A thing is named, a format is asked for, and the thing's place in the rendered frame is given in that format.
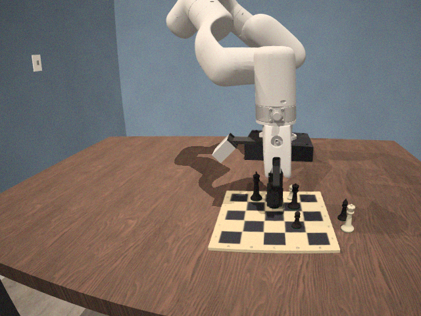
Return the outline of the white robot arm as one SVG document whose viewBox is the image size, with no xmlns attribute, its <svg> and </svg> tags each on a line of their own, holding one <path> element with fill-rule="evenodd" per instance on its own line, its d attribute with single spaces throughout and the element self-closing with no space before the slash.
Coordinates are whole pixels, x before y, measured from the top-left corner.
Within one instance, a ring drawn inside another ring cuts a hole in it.
<svg viewBox="0 0 421 316">
<path fill-rule="evenodd" d="M 301 42 L 275 18 L 253 16 L 236 0 L 178 0 L 166 24 L 183 39 L 198 31 L 197 61 L 213 83 L 224 87 L 255 85 L 258 121 L 296 120 L 296 69 L 305 62 L 306 53 Z M 230 32 L 249 47 L 223 48 L 217 41 Z M 212 156 L 221 163 L 238 144 L 263 145 L 262 132 L 259 137 L 229 133 Z"/>
</svg>

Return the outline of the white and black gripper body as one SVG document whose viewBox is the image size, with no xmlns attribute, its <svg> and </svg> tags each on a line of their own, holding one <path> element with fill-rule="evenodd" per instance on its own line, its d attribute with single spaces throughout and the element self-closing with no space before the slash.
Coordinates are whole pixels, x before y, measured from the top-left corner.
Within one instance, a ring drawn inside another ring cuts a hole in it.
<svg viewBox="0 0 421 316">
<path fill-rule="evenodd" d="M 273 157 L 280 157 L 280 173 L 285 178 L 291 177 L 291 124 L 292 122 L 261 122 L 265 177 L 273 173 Z M 278 140 L 278 141 L 276 141 Z"/>
</svg>

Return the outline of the white queen chess piece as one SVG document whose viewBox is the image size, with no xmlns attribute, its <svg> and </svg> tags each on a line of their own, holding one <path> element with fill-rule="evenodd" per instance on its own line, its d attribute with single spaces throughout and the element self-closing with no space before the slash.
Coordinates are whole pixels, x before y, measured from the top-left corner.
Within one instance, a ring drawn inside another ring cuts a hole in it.
<svg viewBox="0 0 421 316">
<path fill-rule="evenodd" d="M 347 208 L 348 208 L 347 210 L 348 215 L 347 215 L 345 224 L 341 225 L 341 230 L 343 232 L 350 233 L 354 231 L 354 227 L 352 226 L 351 223 L 352 223 L 352 214 L 354 214 L 355 206 L 353 204 L 350 204 L 347 206 Z"/>
</svg>

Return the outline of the cream chessboard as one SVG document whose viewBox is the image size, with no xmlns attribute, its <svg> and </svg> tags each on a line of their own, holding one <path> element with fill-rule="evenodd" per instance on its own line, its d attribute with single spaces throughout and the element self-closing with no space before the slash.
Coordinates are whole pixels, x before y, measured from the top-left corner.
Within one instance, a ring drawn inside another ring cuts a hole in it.
<svg viewBox="0 0 421 316">
<path fill-rule="evenodd" d="M 260 201 L 252 201 L 253 191 L 226 191 L 208 246 L 212 251 L 249 253 L 340 253 L 324 200 L 320 192 L 297 192 L 300 208 L 288 208 L 289 192 L 283 192 L 283 204 L 277 209 L 266 206 L 267 192 L 259 192 Z M 299 211 L 300 229 L 294 229 Z"/>
</svg>

